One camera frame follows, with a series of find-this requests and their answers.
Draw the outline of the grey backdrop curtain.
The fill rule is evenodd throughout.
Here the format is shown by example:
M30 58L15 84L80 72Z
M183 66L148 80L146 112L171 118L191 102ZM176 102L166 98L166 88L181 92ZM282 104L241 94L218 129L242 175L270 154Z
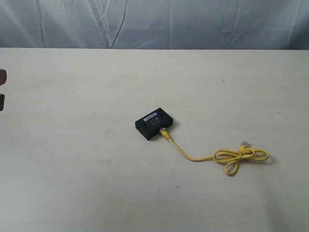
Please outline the grey backdrop curtain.
M306 0L3 0L1 47L299 49Z

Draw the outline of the black network switch box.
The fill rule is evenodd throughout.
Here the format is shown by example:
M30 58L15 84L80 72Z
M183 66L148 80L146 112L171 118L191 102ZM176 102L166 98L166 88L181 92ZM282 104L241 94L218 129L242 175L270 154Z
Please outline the black network switch box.
M173 125L173 118L162 108L157 108L141 119L135 121L135 128L147 140L153 139L162 129Z

